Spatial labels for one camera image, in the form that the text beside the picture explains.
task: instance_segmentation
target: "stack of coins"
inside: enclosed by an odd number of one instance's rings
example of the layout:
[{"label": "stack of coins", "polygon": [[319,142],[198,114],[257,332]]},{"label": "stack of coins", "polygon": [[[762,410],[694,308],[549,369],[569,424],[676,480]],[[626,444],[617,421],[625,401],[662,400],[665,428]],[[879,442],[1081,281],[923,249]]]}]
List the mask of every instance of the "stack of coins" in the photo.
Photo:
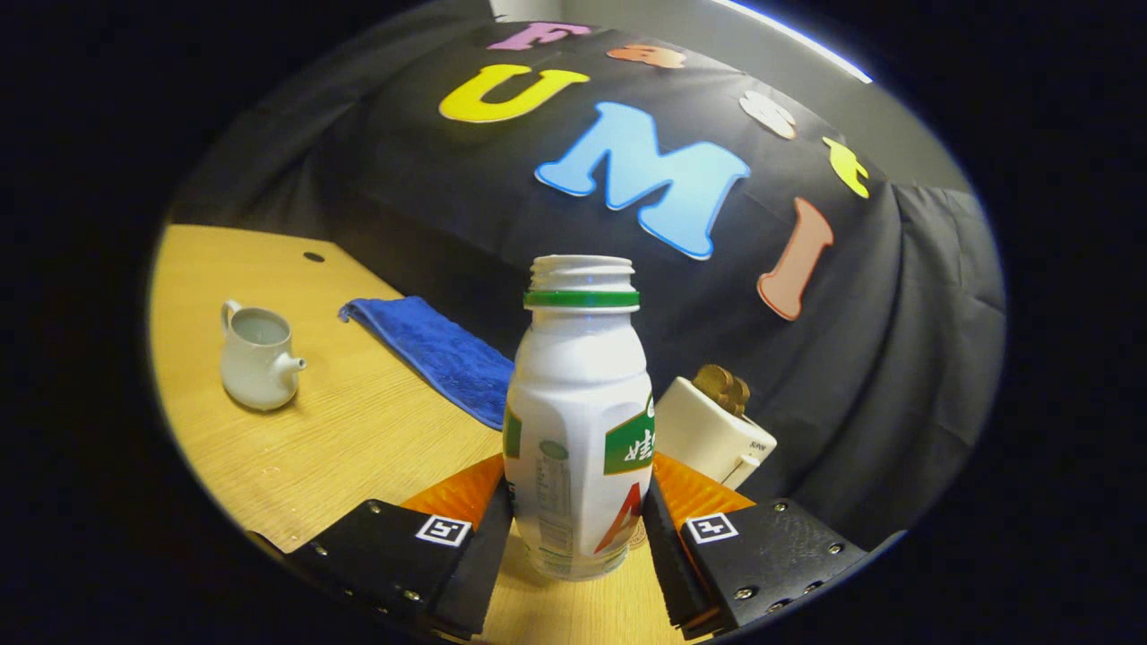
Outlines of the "stack of coins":
[{"label": "stack of coins", "polygon": [[749,386],[720,365],[705,365],[697,371],[693,387],[713,399],[725,412],[744,417],[744,404],[749,401]]}]

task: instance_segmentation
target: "blue letter m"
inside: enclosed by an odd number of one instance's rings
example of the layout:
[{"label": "blue letter m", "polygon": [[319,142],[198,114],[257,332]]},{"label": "blue letter m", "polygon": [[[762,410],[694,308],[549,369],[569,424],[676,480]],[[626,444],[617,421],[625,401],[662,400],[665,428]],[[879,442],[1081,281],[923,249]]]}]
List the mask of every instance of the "blue letter m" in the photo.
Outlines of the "blue letter m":
[{"label": "blue letter m", "polygon": [[661,155],[657,130],[648,114],[621,103],[595,106],[601,117],[565,156],[535,171],[539,181],[584,197],[596,189],[590,176],[607,156],[606,205],[621,210],[669,185],[665,196],[638,212],[638,223],[653,236],[694,259],[709,259],[709,238],[717,211],[733,182],[749,176],[749,166],[716,143],[701,141]]}]

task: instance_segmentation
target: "yellow letter u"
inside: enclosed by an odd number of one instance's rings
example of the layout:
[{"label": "yellow letter u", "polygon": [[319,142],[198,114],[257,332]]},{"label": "yellow letter u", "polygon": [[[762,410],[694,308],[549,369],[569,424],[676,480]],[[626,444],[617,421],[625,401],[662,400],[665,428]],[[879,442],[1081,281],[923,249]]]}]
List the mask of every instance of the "yellow letter u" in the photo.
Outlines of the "yellow letter u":
[{"label": "yellow letter u", "polygon": [[484,67],[478,76],[459,85],[457,90],[446,95],[439,103],[438,111],[446,118],[470,123],[508,121],[533,110],[574,83],[590,80],[588,76],[576,71],[547,69],[541,71],[541,80],[526,87],[509,101],[487,103],[482,100],[487,92],[501,85],[506,79],[529,72],[530,68],[525,65]]}]

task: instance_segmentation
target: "white ceramic teapot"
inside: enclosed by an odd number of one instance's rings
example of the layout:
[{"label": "white ceramic teapot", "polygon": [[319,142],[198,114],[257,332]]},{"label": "white ceramic teapot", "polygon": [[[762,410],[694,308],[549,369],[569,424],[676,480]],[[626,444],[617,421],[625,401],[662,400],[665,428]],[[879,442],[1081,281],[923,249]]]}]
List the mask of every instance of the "white ceramic teapot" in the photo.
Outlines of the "white ceramic teapot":
[{"label": "white ceramic teapot", "polygon": [[223,304],[223,387],[256,410],[284,405],[298,389],[306,360],[290,353],[290,325],[266,309]]}]

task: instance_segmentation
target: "letter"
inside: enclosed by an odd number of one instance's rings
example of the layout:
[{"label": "letter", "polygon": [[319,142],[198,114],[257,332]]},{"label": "letter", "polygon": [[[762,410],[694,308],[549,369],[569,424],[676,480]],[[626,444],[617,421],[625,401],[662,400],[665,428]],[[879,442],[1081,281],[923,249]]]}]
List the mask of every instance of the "letter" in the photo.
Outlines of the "letter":
[{"label": "letter", "polygon": [[786,320],[801,316],[801,295],[809,285],[820,251],[833,243],[828,220],[802,197],[796,203],[796,228],[789,238],[777,266],[757,279],[757,294],[773,311]]},{"label": "letter", "polygon": [[657,68],[681,69],[685,67],[681,64],[685,61],[685,54],[653,45],[626,45],[621,49],[610,49],[606,52],[606,55],[619,61],[637,61]]},{"label": "letter", "polygon": [[630,487],[630,492],[625,496],[625,502],[622,503],[622,510],[617,512],[617,516],[614,518],[614,524],[609,527],[606,531],[606,536],[601,538],[598,543],[598,547],[593,550],[594,553],[600,553],[602,549],[609,546],[609,543],[617,537],[617,534],[638,523],[641,518],[641,488],[640,484],[634,483]]},{"label": "letter", "polygon": [[853,193],[867,200],[868,188],[865,188],[864,184],[857,179],[857,173],[861,177],[868,177],[868,171],[857,161],[856,154],[844,147],[844,145],[837,143],[828,137],[821,137],[820,140],[828,143],[828,163],[833,164],[836,176],[841,178],[841,181],[845,186],[852,188]]},{"label": "letter", "polygon": [[651,116],[621,103],[595,107],[601,116],[593,126],[562,158],[539,165],[535,176],[547,186],[584,197],[596,189],[590,173],[608,160],[606,205],[612,210],[668,186],[661,201],[638,212],[638,223],[682,254],[709,259],[713,249],[709,231],[729,188],[749,176],[748,164],[708,141],[661,155]]},{"label": "letter", "polygon": [[768,96],[749,90],[741,99],[741,109],[779,137],[796,139],[796,119]]},{"label": "letter", "polygon": [[547,69],[541,72],[541,80],[526,87],[521,94],[501,103],[486,103],[482,100],[487,92],[501,85],[506,79],[529,73],[525,65],[496,64],[482,68],[478,76],[459,85],[438,104],[438,112],[453,121],[469,123],[493,123],[509,121],[533,110],[548,101],[574,83],[585,83],[590,77],[576,71]]},{"label": "letter", "polygon": [[561,24],[561,23],[530,23],[530,26],[524,30],[510,36],[501,42],[494,42],[486,47],[486,49],[510,49],[514,52],[521,52],[523,49],[532,49],[533,42],[553,42],[555,40],[561,40],[569,34],[584,36],[590,33],[591,30],[587,26],[582,26],[579,24]]}]

